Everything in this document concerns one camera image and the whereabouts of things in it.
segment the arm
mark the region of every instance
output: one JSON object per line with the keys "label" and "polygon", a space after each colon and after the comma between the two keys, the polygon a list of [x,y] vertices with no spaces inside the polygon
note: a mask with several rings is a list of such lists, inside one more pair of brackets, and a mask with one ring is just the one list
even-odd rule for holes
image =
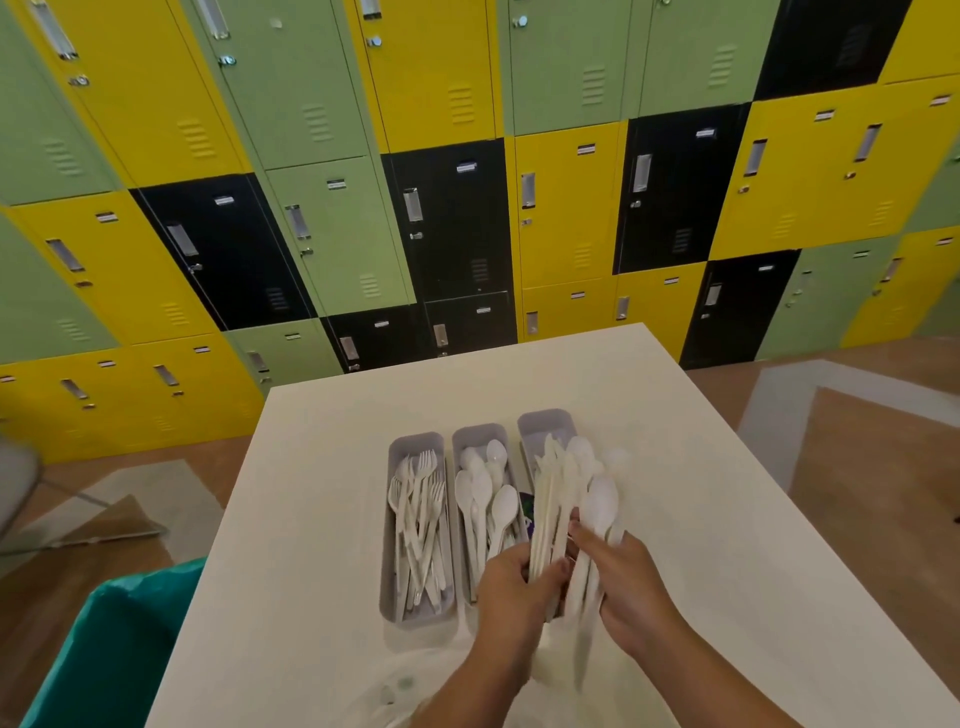
{"label": "arm", "polygon": [[500,728],[530,678],[547,605],[570,576],[556,561],[533,584],[523,578],[530,545],[508,548],[484,567],[477,598],[480,624],[470,653],[414,714],[410,728]]}
{"label": "arm", "polygon": [[578,522],[570,535],[600,571],[604,626],[683,728],[800,728],[686,623],[641,541],[628,533],[609,546]]}

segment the right hand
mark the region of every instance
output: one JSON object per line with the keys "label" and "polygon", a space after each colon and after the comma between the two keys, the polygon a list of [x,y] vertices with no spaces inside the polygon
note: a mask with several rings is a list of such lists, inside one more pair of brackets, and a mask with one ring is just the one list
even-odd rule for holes
{"label": "right hand", "polygon": [[625,533],[619,546],[610,546],[579,521],[570,522],[568,533],[600,572],[606,593],[600,618],[620,649],[639,662],[651,643],[684,625],[640,539]]}

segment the teal trash bin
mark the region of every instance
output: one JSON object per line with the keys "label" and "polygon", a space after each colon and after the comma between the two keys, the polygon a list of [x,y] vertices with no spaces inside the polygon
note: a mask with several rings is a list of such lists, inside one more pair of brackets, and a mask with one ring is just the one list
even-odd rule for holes
{"label": "teal trash bin", "polygon": [[20,728],[141,728],[205,561],[93,590]]}

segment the black locker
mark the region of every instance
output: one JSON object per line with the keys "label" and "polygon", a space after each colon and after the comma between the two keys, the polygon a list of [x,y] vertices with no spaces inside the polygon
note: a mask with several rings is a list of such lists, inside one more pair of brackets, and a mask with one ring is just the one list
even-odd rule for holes
{"label": "black locker", "polygon": [[334,349],[347,372],[390,367],[433,356],[419,304],[342,313],[326,319]]}
{"label": "black locker", "polygon": [[427,303],[426,318],[437,356],[516,343],[516,316],[507,292]]}
{"label": "black locker", "polygon": [[874,84],[910,0],[782,0],[755,99]]}
{"label": "black locker", "polygon": [[503,139],[384,155],[383,165],[418,300],[512,288]]}
{"label": "black locker", "polygon": [[132,192],[221,330],[316,317],[255,175]]}
{"label": "black locker", "polygon": [[707,260],[750,104],[630,120],[615,274]]}
{"label": "black locker", "polygon": [[800,251],[777,251],[709,262],[680,365],[753,361],[798,257]]}

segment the yellow locker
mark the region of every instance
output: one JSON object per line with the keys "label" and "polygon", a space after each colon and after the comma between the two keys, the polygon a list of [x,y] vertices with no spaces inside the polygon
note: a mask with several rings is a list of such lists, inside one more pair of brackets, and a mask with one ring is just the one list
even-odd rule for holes
{"label": "yellow locker", "polygon": [[820,244],[822,206],[863,136],[868,86],[751,106],[710,259]]}
{"label": "yellow locker", "polygon": [[244,171],[166,0],[7,2],[135,186]]}
{"label": "yellow locker", "polygon": [[822,243],[903,229],[960,128],[960,76],[869,86],[859,126],[826,187]]}
{"label": "yellow locker", "polygon": [[674,361],[680,361],[706,269],[706,263],[691,263],[617,276],[616,323],[646,324]]}
{"label": "yellow locker", "polygon": [[960,3],[913,0],[880,74],[882,84],[960,73]]}
{"label": "yellow locker", "polygon": [[494,138],[484,0],[354,3],[390,152]]}
{"label": "yellow locker", "polygon": [[623,157],[619,123],[518,136],[523,287],[608,276]]}
{"label": "yellow locker", "polygon": [[613,326],[616,278],[523,289],[524,341]]}
{"label": "yellow locker", "polygon": [[905,235],[842,345],[858,347],[909,336],[958,270],[960,227]]}
{"label": "yellow locker", "polygon": [[175,442],[253,433],[263,396],[220,333],[132,348],[149,373],[143,397],[158,403]]}
{"label": "yellow locker", "polygon": [[129,192],[13,207],[10,216],[121,343],[217,330]]}
{"label": "yellow locker", "polygon": [[0,367],[5,434],[32,444],[45,462],[162,447],[145,374],[130,349]]}

